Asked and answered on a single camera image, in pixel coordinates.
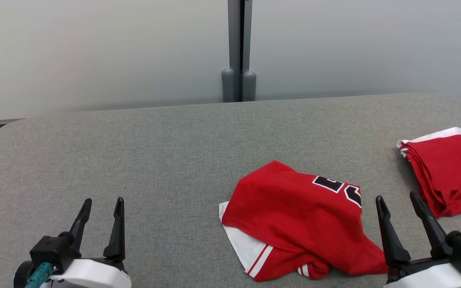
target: red fabric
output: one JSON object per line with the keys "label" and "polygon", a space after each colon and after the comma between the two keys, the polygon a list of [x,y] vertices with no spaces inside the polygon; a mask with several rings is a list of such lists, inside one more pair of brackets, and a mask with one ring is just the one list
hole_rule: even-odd
{"label": "red fabric", "polygon": [[461,135],[408,142],[407,158],[421,185],[421,198],[437,218],[461,213]]}
{"label": "red fabric", "polygon": [[282,277],[296,270],[297,267],[307,263],[311,264],[309,266],[309,277],[311,277],[311,279],[325,277],[329,272],[328,264],[310,253],[300,254],[293,251],[273,248],[267,261],[264,262],[261,270],[256,277],[254,277],[254,280],[262,282]]}
{"label": "red fabric", "polygon": [[348,184],[335,193],[315,178],[273,161],[236,186],[222,224],[274,247],[256,281],[307,263],[312,279],[324,277],[328,264],[349,275],[387,272],[384,253],[363,233],[362,208],[344,193]]}

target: white sleeve stripe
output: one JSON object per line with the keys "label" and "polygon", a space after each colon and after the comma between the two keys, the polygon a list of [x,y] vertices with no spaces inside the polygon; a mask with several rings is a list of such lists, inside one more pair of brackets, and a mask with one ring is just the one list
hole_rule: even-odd
{"label": "white sleeve stripe", "polygon": [[309,266],[307,266],[307,264],[304,264],[304,266],[302,266],[302,272],[305,277],[309,277]]}
{"label": "white sleeve stripe", "polygon": [[257,261],[257,263],[255,264],[254,268],[249,272],[249,275],[252,277],[252,278],[255,278],[256,275],[259,273],[259,271],[261,270],[262,266],[264,265],[264,263],[266,262],[269,254],[271,253],[271,250],[273,250],[273,246],[271,245],[268,245],[266,247],[266,249],[264,250],[263,254],[259,257],[259,260]]}
{"label": "white sleeve stripe", "polygon": [[256,266],[257,262],[259,262],[259,258],[264,254],[267,248],[268,248],[268,244],[264,243],[260,252],[258,252],[255,256],[252,256],[253,262],[250,263],[248,268],[245,268],[245,273],[250,274],[251,270]]}

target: gray cylindrical foot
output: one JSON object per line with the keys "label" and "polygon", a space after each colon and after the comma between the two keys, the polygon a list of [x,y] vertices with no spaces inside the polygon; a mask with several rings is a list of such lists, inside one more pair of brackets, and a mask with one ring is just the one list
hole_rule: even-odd
{"label": "gray cylindrical foot", "polygon": [[247,71],[243,74],[243,101],[256,100],[256,73]]}
{"label": "gray cylindrical foot", "polygon": [[234,90],[234,70],[231,68],[222,71],[223,102],[236,102]]}

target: white fabric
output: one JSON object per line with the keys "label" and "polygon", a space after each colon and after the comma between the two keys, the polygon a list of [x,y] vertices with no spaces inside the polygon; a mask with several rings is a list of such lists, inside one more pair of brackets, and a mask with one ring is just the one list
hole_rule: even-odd
{"label": "white fabric", "polygon": [[255,264],[252,265],[251,271],[249,272],[250,277],[255,278],[257,273],[262,269],[262,266],[266,263],[269,254],[273,250],[273,246],[267,245],[264,251],[261,251],[261,255]]}
{"label": "white fabric", "polygon": [[[220,221],[222,221],[222,217],[225,213],[225,209],[227,209],[228,203],[229,202],[227,201],[219,205]],[[239,261],[245,268],[245,273],[249,274],[251,277],[255,277],[255,275],[257,275],[257,273],[261,270],[264,262],[266,262],[266,259],[273,247],[245,234],[245,232],[239,230],[238,228],[225,225],[223,225],[223,228],[227,233],[227,237],[229,238],[234,251],[236,251],[236,254],[238,255]]]}
{"label": "white fabric", "polygon": [[[396,143],[396,146],[398,148],[401,148],[401,146],[403,144],[406,144],[408,142],[413,142],[413,143],[415,143],[415,142],[423,142],[423,141],[427,141],[427,140],[431,140],[431,139],[450,137],[450,136],[454,136],[454,135],[461,135],[461,128],[453,127],[453,128],[445,129],[445,130],[442,130],[442,131],[437,131],[437,132],[434,132],[434,133],[431,133],[431,134],[428,134],[428,135],[421,136],[419,138],[415,138],[414,140],[398,140],[397,143]],[[401,149],[401,151],[400,151],[401,155],[403,155],[403,157],[406,157],[407,151],[408,151],[408,148]]]}
{"label": "white fabric", "polygon": [[298,267],[298,274],[309,277],[309,265],[304,264],[301,267]]}

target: gray fabric surface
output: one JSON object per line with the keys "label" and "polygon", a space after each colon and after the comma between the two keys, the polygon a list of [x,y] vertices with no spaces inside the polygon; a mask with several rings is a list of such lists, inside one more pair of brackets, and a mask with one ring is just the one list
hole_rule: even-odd
{"label": "gray fabric surface", "polygon": [[[218,219],[238,180],[276,159],[303,173],[362,188],[366,235],[381,246],[374,199],[383,195],[412,258],[430,246],[408,192],[417,189],[395,147],[461,127],[461,104],[396,94],[82,112],[31,118],[0,129],[0,287],[43,235],[70,228],[93,198],[84,257],[101,257],[117,197],[126,201],[124,262],[133,287],[380,287],[385,275],[333,270],[255,283]],[[461,230],[461,215],[444,218]]]}

